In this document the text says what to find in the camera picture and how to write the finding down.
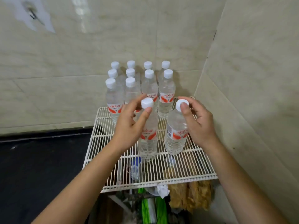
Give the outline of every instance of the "metal grid shelf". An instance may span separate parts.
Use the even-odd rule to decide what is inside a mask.
[[[217,179],[209,158],[200,147],[193,143],[190,135],[180,154],[174,156],[168,154],[164,147],[165,129],[166,119],[159,118],[157,156],[154,160],[149,162],[143,160],[140,163],[137,178],[131,177],[131,170],[132,164],[140,160],[138,143],[120,157],[101,192]],[[99,108],[83,168],[108,144],[113,133],[114,125],[108,108]]]

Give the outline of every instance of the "bottle label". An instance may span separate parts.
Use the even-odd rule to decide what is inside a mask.
[[[162,93],[159,92],[159,100],[162,103],[170,103],[173,101],[174,94],[173,93]]]
[[[152,98],[152,100],[155,102],[158,98],[158,94],[157,93],[148,93],[147,97]]]
[[[128,104],[128,102],[125,102],[125,104]],[[135,110],[135,112],[140,112],[139,110]]]
[[[140,138],[144,140],[153,140],[156,138],[157,130],[155,129],[143,129]]]
[[[168,123],[166,126],[166,131],[168,136],[170,136],[170,138],[173,140],[179,140],[188,136],[188,129],[176,131]]]
[[[110,113],[116,114],[121,112],[123,104],[107,104],[107,106]]]

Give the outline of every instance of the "right hand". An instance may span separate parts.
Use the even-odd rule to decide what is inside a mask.
[[[186,103],[181,103],[181,111],[187,126],[189,134],[195,144],[203,149],[206,149],[218,141],[218,137],[214,128],[213,115],[209,112],[203,104],[190,97],[178,97],[179,99],[185,99],[189,102],[190,107]]]

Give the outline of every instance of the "left hand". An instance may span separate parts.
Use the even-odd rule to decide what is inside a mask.
[[[152,112],[152,108],[148,107],[142,112],[137,122],[133,120],[134,111],[141,109],[141,100],[146,97],[146,94],[142,94],[122,107],[112,138],[112,141],[122,152],[128,150],[138,141]]]

